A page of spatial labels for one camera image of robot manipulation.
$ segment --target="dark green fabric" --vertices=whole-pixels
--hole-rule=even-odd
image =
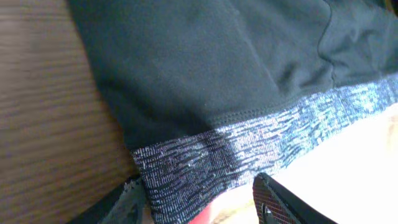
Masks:
[[[397,20],[370,0],[69,3],[131,149],[398,68]]]

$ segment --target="space-dyed fabric trim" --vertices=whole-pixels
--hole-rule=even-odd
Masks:
[[[187,223],[219,194],[252,184],[260,172],[278,173],[345,127],[396,102],[398,75],[393,75],[306,96],[278,113],[131,154],[155,222]]]

